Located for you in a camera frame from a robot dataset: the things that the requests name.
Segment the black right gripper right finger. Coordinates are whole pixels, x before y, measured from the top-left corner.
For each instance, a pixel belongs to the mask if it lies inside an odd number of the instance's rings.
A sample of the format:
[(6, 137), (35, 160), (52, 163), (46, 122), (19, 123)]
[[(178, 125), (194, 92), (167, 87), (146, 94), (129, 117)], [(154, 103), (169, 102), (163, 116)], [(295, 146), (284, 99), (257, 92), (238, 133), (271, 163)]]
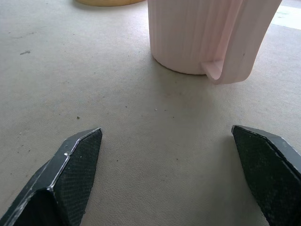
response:
[(234, 125), (246, 182), (271, 226), (301, 224), (301, 155), (282, 137)]

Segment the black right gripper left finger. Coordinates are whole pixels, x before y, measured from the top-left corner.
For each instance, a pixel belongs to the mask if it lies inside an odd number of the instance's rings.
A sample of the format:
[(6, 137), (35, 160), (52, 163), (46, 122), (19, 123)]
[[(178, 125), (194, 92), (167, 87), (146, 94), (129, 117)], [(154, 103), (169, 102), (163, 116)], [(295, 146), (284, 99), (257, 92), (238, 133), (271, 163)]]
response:
[(101, 141), (101, 128), (65, 139), (54, 156), (29, 179), (0, 224), (80, 225), (94, 184)]

